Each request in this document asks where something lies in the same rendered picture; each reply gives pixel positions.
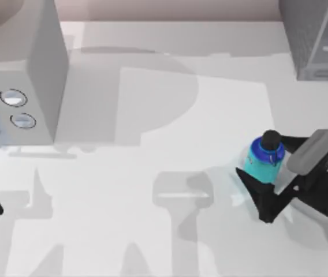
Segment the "teal bottle with black cap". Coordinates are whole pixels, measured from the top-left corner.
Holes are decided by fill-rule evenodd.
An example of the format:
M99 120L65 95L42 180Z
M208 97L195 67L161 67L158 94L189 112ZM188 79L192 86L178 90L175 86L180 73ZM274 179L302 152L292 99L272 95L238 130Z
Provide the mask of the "teal bottle with black cap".
M285 153L281 134L269 129L252 141L243 170L261 183L273 184L278 177Z

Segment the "grey cabinet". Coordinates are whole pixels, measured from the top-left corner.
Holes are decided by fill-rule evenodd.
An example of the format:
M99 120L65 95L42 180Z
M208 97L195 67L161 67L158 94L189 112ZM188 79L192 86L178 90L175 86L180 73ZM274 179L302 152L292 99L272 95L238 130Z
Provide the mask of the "grey cabinet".
M328 81L328 0L279 0L299 81Z

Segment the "small microwave knob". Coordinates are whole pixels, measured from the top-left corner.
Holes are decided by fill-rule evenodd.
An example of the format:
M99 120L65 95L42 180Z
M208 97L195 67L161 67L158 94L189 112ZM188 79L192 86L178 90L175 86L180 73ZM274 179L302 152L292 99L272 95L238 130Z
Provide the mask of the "small microwave knob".
M19 113L10 116L11 123L20 129L32 129L36 126L36 119L28 113Z

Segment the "large microwave knob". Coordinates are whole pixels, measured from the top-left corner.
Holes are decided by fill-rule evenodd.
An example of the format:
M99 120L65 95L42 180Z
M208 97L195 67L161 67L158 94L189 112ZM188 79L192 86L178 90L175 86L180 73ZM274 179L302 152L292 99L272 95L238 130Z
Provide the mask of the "large microwave knob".
M27 104L28 98L25 93L18 89L0 91L0 100L10 107L22 107Z

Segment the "pale microwave oven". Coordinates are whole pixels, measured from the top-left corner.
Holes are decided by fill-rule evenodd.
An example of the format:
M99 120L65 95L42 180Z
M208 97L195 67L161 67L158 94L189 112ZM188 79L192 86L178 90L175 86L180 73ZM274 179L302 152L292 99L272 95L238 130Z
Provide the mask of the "pale microwave oven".
M57 132L69 69L55 0L0 0L0 91L26 94L22 107L0 100L0 147L50 145ZM28 113L32 129L15 127L10 116Z

